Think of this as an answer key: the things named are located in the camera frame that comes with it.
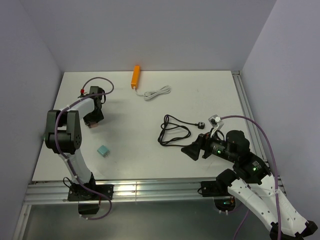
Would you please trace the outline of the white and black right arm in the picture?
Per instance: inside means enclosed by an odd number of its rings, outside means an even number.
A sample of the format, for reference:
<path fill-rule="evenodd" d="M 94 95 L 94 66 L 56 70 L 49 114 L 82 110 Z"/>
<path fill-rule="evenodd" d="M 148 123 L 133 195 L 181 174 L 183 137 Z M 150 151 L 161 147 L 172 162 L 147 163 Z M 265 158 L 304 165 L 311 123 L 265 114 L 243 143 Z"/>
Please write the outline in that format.
<path fill-rule="evenodd" d="M 215 187 L 222 195 L 230 194 L 254 213 L 269 231 L 272 240 L 302 240 L 313 235 L 318 226 L 305 219 L 292 206 L 266 163 L 251 152 L 250 142 L 240 130 L 231 130 L 224 140 L 217 134 L 199 134 L 190 145 L 181 149 L 194 161 L 215 155 L 233 163 L 232 169 L 221 172 Z"/>

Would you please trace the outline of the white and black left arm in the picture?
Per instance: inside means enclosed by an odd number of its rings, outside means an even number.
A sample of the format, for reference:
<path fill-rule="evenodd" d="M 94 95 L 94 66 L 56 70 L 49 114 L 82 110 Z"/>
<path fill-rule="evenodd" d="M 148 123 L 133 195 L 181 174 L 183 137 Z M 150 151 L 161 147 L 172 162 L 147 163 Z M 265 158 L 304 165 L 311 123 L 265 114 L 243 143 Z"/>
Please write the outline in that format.
<path fill-rule="evenodd" d="M 72 179 L 69 190 L 77 197 L 91 200 L 98 188 L 93 173 L 82 156 L 82 132 L 80 121 L 93 127 L 104 119 L 102 105 L 106 102 L 105 91 L 99 86 L 90 87 L 87 95 L 81 94 L 81 101 L 64 110 L 50 110 L 47 113 L 45 145 L 64 161 Z"/>

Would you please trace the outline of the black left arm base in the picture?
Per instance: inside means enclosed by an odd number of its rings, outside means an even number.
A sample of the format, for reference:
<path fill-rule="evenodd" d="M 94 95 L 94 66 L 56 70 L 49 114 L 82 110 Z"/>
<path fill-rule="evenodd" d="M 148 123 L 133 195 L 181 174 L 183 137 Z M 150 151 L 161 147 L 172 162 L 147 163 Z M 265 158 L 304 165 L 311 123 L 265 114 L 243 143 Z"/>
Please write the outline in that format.
<path fill-rule="evenodd" d="M 64 177 L 63 184 L 68 188 L 68 202 L 78 202 L 78 213 L 84 217 L 98 213 L 101 201 L 104 199 L 99 194 L 84 189 L 81 185 L 72 182 L 68 177 Z M 91 176 L 89 183 L 84 186 L 92 191 L 105 195 L 112 200 L 114 193 L 113 184 L 96 184 L 94 177 Z"/>

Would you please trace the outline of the pink and brown plug adapter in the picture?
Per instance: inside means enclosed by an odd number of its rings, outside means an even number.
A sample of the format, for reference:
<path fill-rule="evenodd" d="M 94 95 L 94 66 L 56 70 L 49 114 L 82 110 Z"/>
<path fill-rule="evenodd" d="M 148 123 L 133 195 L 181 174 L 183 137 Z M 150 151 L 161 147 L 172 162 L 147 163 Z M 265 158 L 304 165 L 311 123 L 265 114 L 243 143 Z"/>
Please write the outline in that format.
<path fill-rule="evenodd" d="M 98 123 L 97 122 L 91 122 L 88 127 L 89 128 L 96 128 L 98 126 Z"/>

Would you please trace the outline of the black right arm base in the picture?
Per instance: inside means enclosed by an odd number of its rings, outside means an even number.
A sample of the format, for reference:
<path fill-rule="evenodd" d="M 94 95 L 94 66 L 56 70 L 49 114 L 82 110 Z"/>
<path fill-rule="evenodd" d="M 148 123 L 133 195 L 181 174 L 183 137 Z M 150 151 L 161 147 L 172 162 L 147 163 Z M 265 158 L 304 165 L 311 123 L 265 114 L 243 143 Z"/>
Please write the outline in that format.
<path fill-rule="evenodd" d="M 227 169 L 220 173 L 215 180 L 201 181 L 197 192 L 204 198 L 212 197 L 218 210 L 232 211 L 236 207 L 236 200 L 233 195 L 228 193 L 228 187 L 236 179 L 236 173 Z"/>

